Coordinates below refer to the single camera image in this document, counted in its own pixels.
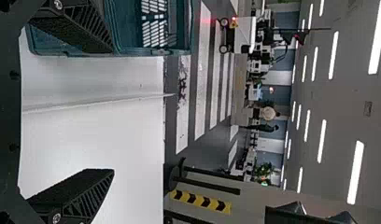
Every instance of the fluorescent light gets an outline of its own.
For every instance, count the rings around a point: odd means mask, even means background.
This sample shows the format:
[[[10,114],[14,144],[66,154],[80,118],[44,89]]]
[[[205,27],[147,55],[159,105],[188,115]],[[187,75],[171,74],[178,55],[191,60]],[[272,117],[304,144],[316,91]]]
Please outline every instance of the fluorescent light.
[[[248,53],[252,54],[255,49],[255,39],[256,39],[256,32],[257,32],[257,17],[251,18],[251,37],[249,41],[251,42],[251,45],[249,46]]]
[[[287,151],[287,160],[289,160],[289,156],[290,156],[290,145],[292,143],[292,140],[289,140],[289,150]]]
[[[349,204],[356,203],[364,147],[365,145],[362,142],[357,141],[353,169],[351,171],[350,187],[348,188],[347,203]]]
[[[321,0],[320,1],[320,4],[319,4],[319,17],[322,17],[322,14],[324,14],[324,0]]]
[[[305,142],[307,142],[307,135],[309,134],[310,114],[311,114],[310,110],[307,110],[306,126],[304,127],[304,138],[303,138]]]
[[[292,71],[292,84],[295,82],[295,74],[296,74],[296,64],[293,65],[293,71]]]
[[[281,168],[281,182],[283,182],[284,179],[284,164],[283,167]]]
[[[322,150],[324,149],[325,132],[327,131],[327,120],[323,120],[321,124],[321,134],[319,135],[319,146],[317,154],[317,162],[321,163]]]
[[[289,142],[289,131],[286,131],[286,141],[284,142],[284,148],[287,148]]]
[[[313,59],[312,81],[316,80],[317,59],[318,59],[318,47],[315,48],[315,57]]]
[[[312,28],[313,9],[314,9],[314,4],[310,5],[310,11],[309,11],[309,25],[308,25],[308,29],[309,29],[309,30]]]
[[[298,120],[296,121],[296,130],[299,130],[301,125],[302,105],[298,105]]]
[[[286,190],[287,189],[287,179],[284,180],[284,186],[283,186],[283,190]]]
[[[306,21],[303,19],[302,20],[302,31],[304,31],[304,24],[306,23]]]
[[[303,167],[299,169],[299,178],[298,178],[298,189],[296,190],[297,193],[301,192],[302,188],[302,178],[303,178]]]
[[[266,5],[266,0],[263,0],[262,1],[262,15],[264,14],[265,5]]]
[[[333,68],[335,67],[336,51],[337,51],[337,47],[338,47],[338,39],[339,39],[339,31],[336,31],[335,34],[333,35],[330,73],[328,74],[329,79],[333,79]]]
[[[304,79],[306,78],[306,66],[307,66],[307,55],[304,55],[302,82],[304,82]]]
[[[369,75],[374,75],[377,73],[380,63],[381,55],[381,0],[379,5],[379,11],[377,13],[376,28],[374,30],[374,44],[372,46],[371,60],[369,63]]]
[[[291,121],[293,122],[295,120],[295,108],[296,108],[296,101],[293,102],[293,106],[292,106],[292,118],[291,118]]]

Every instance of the white ceiling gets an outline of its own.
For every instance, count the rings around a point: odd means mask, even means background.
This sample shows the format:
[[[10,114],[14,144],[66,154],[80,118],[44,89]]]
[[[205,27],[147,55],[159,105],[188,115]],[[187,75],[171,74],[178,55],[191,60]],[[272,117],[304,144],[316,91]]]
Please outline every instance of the white ceiling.
[[[365,144],[356,204],[381,209],[381,60],[378,75],[369,76],[368,66],[380,0],[325,0],[320,18],[320,0],[303,0],[302,19],[308,23],[314,3],[313,27],[331,27],[314,32],[297,53],[297,73],[292,101],[303,105],[301,128],[290,122],[291,157],[286,161],[287,189],[296,190],[303,167],[302,193],[346,201],[356,141]],[[339,31],[333,80],[328,80],[333,33]],[[314,48],[319,47],[316,81],[311,82]],[[308,55],[306,80],[301,82],[303,57]],[[364,104],[373,102],[370,118]],[[303,141],[306,110],[311,109],[308,142]],[[317,163],[321,121],[328,121],[322,163]]]

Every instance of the black and yellow hazard stripe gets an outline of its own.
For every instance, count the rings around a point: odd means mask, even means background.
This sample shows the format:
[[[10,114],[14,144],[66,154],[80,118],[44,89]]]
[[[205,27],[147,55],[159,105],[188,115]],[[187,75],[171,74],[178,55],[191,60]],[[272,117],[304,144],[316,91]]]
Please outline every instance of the black and yellow hazard stripe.
[[[189,193],[187,191],[175,189],[170,192],[170,198],[172,200],[193,204],[198,207],[206,208],[227,215],[230,215],[232,211],[232,203],[207,198],[201,195]]]

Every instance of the gray floor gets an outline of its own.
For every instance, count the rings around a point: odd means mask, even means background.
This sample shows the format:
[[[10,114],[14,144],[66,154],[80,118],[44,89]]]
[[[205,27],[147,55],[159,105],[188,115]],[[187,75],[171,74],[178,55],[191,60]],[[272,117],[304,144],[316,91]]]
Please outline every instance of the gray floor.
[[[196,12],[196,24],[194,33],[194,46],[193,53],[191,55],[190,65],[190,107],[189,107],[189,135],[188,135],[188,147],[182,150],[176,155],[176,126],[177,126],[177,110],[178,110],[178,98],[168,98],[166,101],[166,138],[165,138],[165,162],[168,164],[176,164],[181,157],[187,158],[188,165],[194,165],[199,168],[205,169],[217,169],[219,167],[228,166],[228,154],[233,144],[230,139],[230,116],[224,121],[218,122],[217,126],[210,130],[210,114],[211,114],[211,97],[212,97],[212,82],[213,82],[213,69],[214,69],[214,46],[215,46],[215,34],[216,23],[215,18],[231,18],[234,14],[234,9],[229,0],[204,0],[205,5],[211,11],[211,28],[210,28],[210,44],[209,44],[209,57],[208,57],[208,78],[207,78],[207,93],[206,93],[206,110],[205,110],[205,134],[195,139],[195,125],[196,125],[196,92],[197,92],[197,72],[198,72],[198,59],[199,59],[199,27],[200,27],[200,8],[201,2],[195,3]],[[178,57],[169,57],[166,61],[167,71],[165,75],[165,92],[178,92]],[[224,76],[223,71],[227,68],[230,71],[231,61],[234,60],[233,55],[229,55],[229,60],[225,63],[223,55],[220,56],[220,74],[219,74],[219,106],[218,117],[220,114],[220,102],[222,97],[226,99],[226,104],[229,102],[229,91],[226,91],[225,96],[222,96],[222,88],[229,88],[229,76]],[[223,78],[226,77],[227,85],[222,86]]]

